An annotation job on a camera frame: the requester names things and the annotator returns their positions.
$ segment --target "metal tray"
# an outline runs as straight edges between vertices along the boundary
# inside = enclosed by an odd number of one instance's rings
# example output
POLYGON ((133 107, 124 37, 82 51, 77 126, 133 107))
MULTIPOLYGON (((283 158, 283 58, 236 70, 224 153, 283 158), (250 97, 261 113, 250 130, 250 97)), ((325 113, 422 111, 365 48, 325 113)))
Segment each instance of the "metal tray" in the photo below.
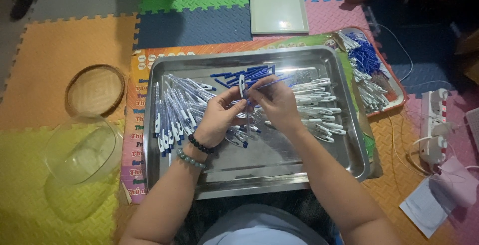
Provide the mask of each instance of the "metal tray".
MULTIPOLYGON (((224 87, 214 82, 210 74, 236 72, 247 67, 275 64, 281 71, 300 70, 309 79, 331 78, 329 88, 338 97, 328 107, 339 107, 337 122, 342 123, 345 136, 334 136, 334 143, 321 142, 336 160, 357 180, 363 181, 369 174, 369 162, 352 98, 349 93, 343 67, 336 52, 327 46, 295 47, 213 55, 176 56, 159 58, 150 71, 148 87, 160 82, 165 88, 165 74, 189 77, 198 82, 213 85, 220 93, 224 87)), ((146 160, 146 177, 151 189, 169 167, 168 157, 160 157, 158 144, 152 138, 154 132, 154 98, 147 92, 143 150, 146 160)), ((308 177, 302 171, 302 162, 290 142, 280 132, 260 122, 262 130, 248 149, 239 148, 227 141, 220 144, 217 154, 207 161, 206 170, 200 175, 196 188, 197 199, 228 197, 255 193, 277 192, 308 188, 308 177)))

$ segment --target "educational poster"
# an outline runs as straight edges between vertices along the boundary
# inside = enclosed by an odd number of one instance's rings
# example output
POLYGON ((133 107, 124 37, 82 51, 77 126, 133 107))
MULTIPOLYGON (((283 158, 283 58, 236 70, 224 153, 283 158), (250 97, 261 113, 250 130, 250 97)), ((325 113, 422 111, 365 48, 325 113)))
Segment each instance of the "educational poster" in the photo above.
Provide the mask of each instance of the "educational poster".
POLYGON ((140 203, 147 193, 146 179, 143 175, 145 164, 142 156, 143 118, 149 71, 157 58, 325 44, 336 48, 329 34, 318 34, 284 39, 137 50, 131 58, 130 77, 126 92, 125 129, 120 177, 132 199, 132 203, 140 203))

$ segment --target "light blue shirt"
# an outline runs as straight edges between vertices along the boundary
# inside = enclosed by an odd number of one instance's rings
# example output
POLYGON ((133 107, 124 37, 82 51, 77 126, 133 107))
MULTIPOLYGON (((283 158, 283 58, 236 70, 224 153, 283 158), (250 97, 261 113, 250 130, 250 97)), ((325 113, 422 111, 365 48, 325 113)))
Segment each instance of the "light blue shirt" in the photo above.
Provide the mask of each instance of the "light blue shirt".
POLYGON ((244 205, 220 218, 199 245, 328 245, 314 230, 286 211, 244 205))

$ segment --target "clear plastic bowl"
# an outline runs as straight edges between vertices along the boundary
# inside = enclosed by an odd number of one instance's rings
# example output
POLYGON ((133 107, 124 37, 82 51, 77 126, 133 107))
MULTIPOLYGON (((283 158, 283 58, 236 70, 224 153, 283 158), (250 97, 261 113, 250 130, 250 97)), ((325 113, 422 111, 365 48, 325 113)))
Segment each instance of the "clear plastic bowl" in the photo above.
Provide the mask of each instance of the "clear plastic bowl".
POLYGON ((123 136, 103 117, 81 113, 60 125, 43 154, 51 174, 66 184, 98 181, 121 161, 123 136))

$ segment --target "power strip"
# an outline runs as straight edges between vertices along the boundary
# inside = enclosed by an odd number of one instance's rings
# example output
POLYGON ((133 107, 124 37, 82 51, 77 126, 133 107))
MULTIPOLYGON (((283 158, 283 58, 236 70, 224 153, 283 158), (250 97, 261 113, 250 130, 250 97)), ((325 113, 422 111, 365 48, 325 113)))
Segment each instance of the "power strip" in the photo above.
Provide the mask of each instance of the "power strip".
POLYGON ((446 99, 448 91, 438 89, 422 94, 421 138, 419 156, 430 165, 444 162, 447 142, 445 135, 450 124, 446 122, 446 99))

